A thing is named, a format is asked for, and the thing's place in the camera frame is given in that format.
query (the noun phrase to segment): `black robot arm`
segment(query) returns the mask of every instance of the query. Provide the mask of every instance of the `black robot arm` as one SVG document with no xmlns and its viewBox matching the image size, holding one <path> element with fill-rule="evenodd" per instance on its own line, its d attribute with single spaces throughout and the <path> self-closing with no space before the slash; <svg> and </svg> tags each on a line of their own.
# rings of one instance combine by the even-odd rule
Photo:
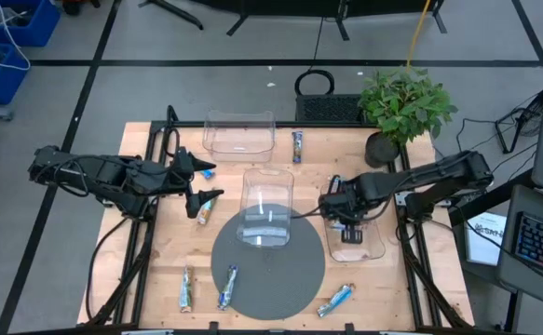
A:
<svg viewBox="0 0 543 335">
<path fill-rule="evenodd" d="M 124 216 L 141 220 L 150 198 L 166 194 L 184 194 L 186 213 L 197 216 L 200 207 L 223 190 L 199 191 L 194 194 L 190 181 L 195 171 L 215 168 L 179 147 L 168 167 L 122 155 L 77 155 L 47 146 L 35 152 L 29 167 L 32 181 L 56 184 L 79 195 L 95 195 L 105 205 L 114 204 Z"/>
<path fill-rule="evenodd" d="M 420 220 L 423 215 L 432 213 L 434 205 L 442 199 L 460 190 L 485 188 L 492 181 L 484 157 L 465 151 L 403 172 L 367 172 L 342 181 L 337 192 L 319 197 L 319 210 L 323 218 L 358 224 L 370 220 L 364 215 L 395 193 L 433 184 L 423 193 L 411 193 L 405 198 L 408 218 Z"/>
</svg>

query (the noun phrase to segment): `gray circular mat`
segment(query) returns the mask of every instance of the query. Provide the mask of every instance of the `gray circular mat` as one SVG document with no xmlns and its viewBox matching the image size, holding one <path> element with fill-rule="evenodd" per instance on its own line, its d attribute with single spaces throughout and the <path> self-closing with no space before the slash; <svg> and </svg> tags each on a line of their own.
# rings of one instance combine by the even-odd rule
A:
<svg viewBox="0 0 543 335">
<path fill-rule="evenodd" d="M 239 213 L 222 228 L 213 245 L 211 272 L 219 291 L 227 268 L 238 266 L 230 306 L 245 316 L 277 320 L 298 314 L 315 298 L 325 275 L 325 254 L 307 219 L 292 219 L 283 248 L 256 248 L 236 236 Z"/>
</svg>

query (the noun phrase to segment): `concrete floor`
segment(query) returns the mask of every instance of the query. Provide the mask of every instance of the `concrete floor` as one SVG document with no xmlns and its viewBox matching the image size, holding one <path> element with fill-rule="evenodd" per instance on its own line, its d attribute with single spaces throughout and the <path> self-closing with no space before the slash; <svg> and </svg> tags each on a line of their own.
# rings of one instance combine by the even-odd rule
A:
<svg viewBox="0 0 543 335">
<path fill-rule="evenodd" d="M 91 60 L 114 0 L 84 6 L 80 17 L 62 16 L 49 44 L 25 48 L 32 60 Z M 232 37 L 225 35 L 237 15 L 183 0 L 170 0 L 203 21 L 204 31 L 155 6 L 122 1 L 103 52 L 104 60 L 282 60 L 311 59 L 319 19 L 250 17 Z M 543 47 L 543 0 L 522 0 Z M 447 0 L 441 10 L 448 33 L 427 19 L 417 43 L 416 60 L 538 60 L 511 0 Z M 325 22 L 319 59 L 405 60 L 417 14 L 347 19 L 351 41 L 344 42 L 334 23 Z M 46 189 L 28 181 L 26 168 L 36 148 L 61 145 L 89 73 L 87 66 L 34 66 L 10 104 L 14 119 L 0 120 L 0 313 L 20 263 Z M 372 67 L 330 66 L 335 93 L 357 93 Z M 212 109 L 228 113 L 274 111 L 293 120 L 293 82 L 305 66 L 145 67 L 108 66 L 97 70 L 79 122 L 72 151 L 117 152 L 128 121 L 163 119 L 172 104 L 182 120 L 202 120 Z M 455 134 L 463 117 L 495 120 L 543 88 L 541 67 L 430 67 L 460 112 L 435 140 L 444 154 L 457 152 Z M 326 90 L 322 78 L 303 82 L 304 93 Z M 485 124 L 467 124 L 463 148 L 494 134 Z M 537 141 L 521 138 L 517 151 Z M 491 167 L 507 158 L 499 144 L 477 148 Z M 519 155 L 495 173 L 505 182 L 531 154 Z M 505 207 L 495 211 L 505 213 Z M 77 319 L 96 243 L 102 207 L 90 198 L 58 192 L 10 332 L 69 328 Z M 504 321 L 509 294 L 466 276 L 477 325 Z M 520 332 L 543 334 L 543 303 L 523 300 Z"/>
</svg>

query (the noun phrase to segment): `wooden table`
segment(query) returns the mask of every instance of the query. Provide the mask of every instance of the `wooden table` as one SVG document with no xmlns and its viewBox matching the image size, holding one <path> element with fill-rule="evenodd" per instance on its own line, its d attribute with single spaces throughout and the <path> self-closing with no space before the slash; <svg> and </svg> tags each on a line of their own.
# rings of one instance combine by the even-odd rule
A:
<svg viewBox="0 0 543 335">
<path fill-rule="evenodd" d="M 292 131 L 304 131 L 303 163 L 292 163 Z M 144 154 L 148 138 L 148 123 L 128 123 L 120 146 L 120 154 Z M 311 329 L 343 330 L 352 322 L 356 330 L 409 330 L 414 321 L 404 272 L 401 247 L 394 235 L 396 227 L 393 203 L 377 220 L 385 255 L 377 260 L 340 263 L 327 252 L 327 243 L 320 217 L 310 217 L 325 248 L 325 276 L 317 297 L 300 314 L 277 321 L 248 318 L 230 309 L 220 312 L 216 308 L 218 291 L 210 272 L 210 253 L 215 237 L 239 211 L 242 175 L 246 168 L 281 168 L 294 175 L 293 207 L 304 213 L 317 205 L 319 189 L 333 174 L 352 178 L 371 170 L 363 161 L 364 142 L 376 129 L 372 128 L 279 128 L 276 148 L 270 162 L 265 164 L 219 163 L 213 179 L 205 181 L 197 174 L 194 190 L 208 190 L 212 186 L 223 188 L 223 194 L 212 212 L 210 222 L 201 226 L 186 218 L 184 198 L 169 196 L 160 201 L 156 233 L 151 253 L 150 268 L 144 292 L 141 328 L 204 329 L 211 321 L 218 321 L 221 329 Z M 196 157 L 212 161 L 202 147 L 202 128 L 181 128 L 181 145 Z M 408 145 L 413 167 L 434 161 L 434 152 L 428 135 Z M 436 209 L 434 219 L 449 223 L 444 209 Z M 100 239 L 118 221 L 116 209 L 105 210 Z M 118 284 L 124 260 L 130 224 L 119 229 L 102 246 L 95 261 L 91 291 L 92 312 L 107 300 Z M 425 236 L 434 281 L 449 303 L 473 324 L 468 293 L 455 249 L 452 233 L 437 224 L 425 223 Z M 194 307 L 192 314 L 181 314 L 178 296 L 184 265 L 195 266 Z M 419 287 L 425 324 L 429 325 L 426 292 Z M 343 284 L 353 282 L 353 297 L 324 318 L 317 316 L 317 308 L 325 303 Z M 129 320 L 135 294 L 129 289 L 124 320 Z M 79 322 L 86 321 L 81 309 Z"/>
</svg>

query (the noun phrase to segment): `transparent plastic bin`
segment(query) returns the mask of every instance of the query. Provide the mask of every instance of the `transparent plastic bin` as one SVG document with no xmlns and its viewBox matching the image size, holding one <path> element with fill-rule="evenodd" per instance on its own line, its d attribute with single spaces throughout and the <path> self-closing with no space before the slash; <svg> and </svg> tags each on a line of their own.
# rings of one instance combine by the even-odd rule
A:
<svg viewBox="0 0 543 335">
<path fill-rule="evenodd" d="M 267 162 L 275 147 L 275 116 L 211 111 L 205 119 L 203 147 L 225 162 Z"/>
<path fill-rule="evenodd" d="M 255 247 L 283 247 L 290 241 L 293 175 L 288 171 L 251 168 L 244 173 L 240 241 Z"/>
<path fill-rule="evenodd" d="M 326 194 L 328 189 L 329 183 L 322 186 L 320 191 Z M 370 210 L 365 217 L 372 217 L 379 211 L 380 207 Z M 376 221 L 366 221 L 355 226 L 355 229 L 362 234 L 362 243 L 360 244 L 342 242 L 342 231 L 346 227 L 338 220 L 324 219 L 324 227 L 329 254 L 336 261 L 367 261 L 379 259 L 385 255 L 385 245 L 381 240 Z"/>
</svg>

